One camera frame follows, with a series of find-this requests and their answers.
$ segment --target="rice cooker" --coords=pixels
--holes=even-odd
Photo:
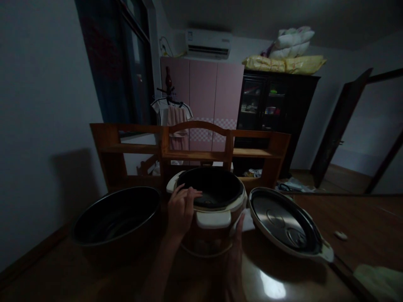
[[[168,182],[167,192],[183,183],[184,188],[203,191],[203,196],[194,200],[194,219],[182,248],[204,258],[225,253],[232,246],[230,229],[248,200],[243,183],[222,168],[198,167],[175,175]]]
[[[286,253],[317,262],[333,261],[333,249],[312,217],[285,195],[257,187],[249,194],[248,207],[254,224]]]

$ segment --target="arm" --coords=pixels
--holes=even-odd
[[[236,233],[232,248],[228,252],[225,301],[246,302],[242,287],[242,227],[245,214],[242,214],[236,226]]]
[[[173,191],[168,202],[167,233],[141,291],[141,297],[147,302],[162,301],[176,251],[192,223],[193,200],[202,195],[192,187],[180,191],[183,186]]]

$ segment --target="ceiling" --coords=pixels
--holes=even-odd
[[[162,0],[173,29],[230,31],[274,40],[279,29],[311,26],[315,46],[356,50],[403,29],[395,0]]]

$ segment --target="pink wardrobe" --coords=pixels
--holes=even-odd
[[[178,100],[188,104],[194,120],[236,129],[243,80],[242,64],[215,63],[188,59],[161,58],[165,85],[169,66]],[[224,151],[225,138],[204,129],[191,129],[190,150]]]

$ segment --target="open door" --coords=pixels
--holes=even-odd
[[[347,128],[354,109],[360,100],[362,91],[372,72],[372,68],[365,71],[354,82],[344,84],[336,108],[320,144],[315,161],[311,168],[315,187],[319,187],[337,147],[342,144],[341,138]]]

